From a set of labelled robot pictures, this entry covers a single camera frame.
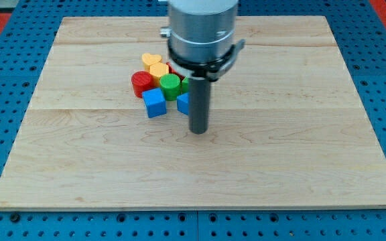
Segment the red block behind arm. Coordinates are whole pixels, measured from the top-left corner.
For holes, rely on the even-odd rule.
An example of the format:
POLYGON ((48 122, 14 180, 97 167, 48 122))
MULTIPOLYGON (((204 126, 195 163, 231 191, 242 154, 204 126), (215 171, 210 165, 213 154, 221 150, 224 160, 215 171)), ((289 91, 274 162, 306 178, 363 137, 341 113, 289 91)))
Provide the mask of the red block behind arm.
POLYGON ((181 75, 180 73, 178 73, 177 71, 175 71, 173 68, 172 68, 172 65, 169 63, 169 62, 166 62, 166 65, 168 66, 169 68, 169 73, 170 74, 175 74, 176 76, 179 77, 180 81, 183 81, 183 79, 185 79, 185 76, 181 75))

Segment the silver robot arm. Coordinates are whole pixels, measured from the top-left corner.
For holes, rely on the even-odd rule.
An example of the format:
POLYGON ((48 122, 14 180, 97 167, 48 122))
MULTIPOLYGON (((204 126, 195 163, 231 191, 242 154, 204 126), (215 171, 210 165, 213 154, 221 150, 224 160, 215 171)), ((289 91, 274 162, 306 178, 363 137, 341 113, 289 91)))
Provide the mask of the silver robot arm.
POLYGON ((237 0, 171 0, 168 2, 168 49, 172 60, 213 62, 233 44, 237 0))

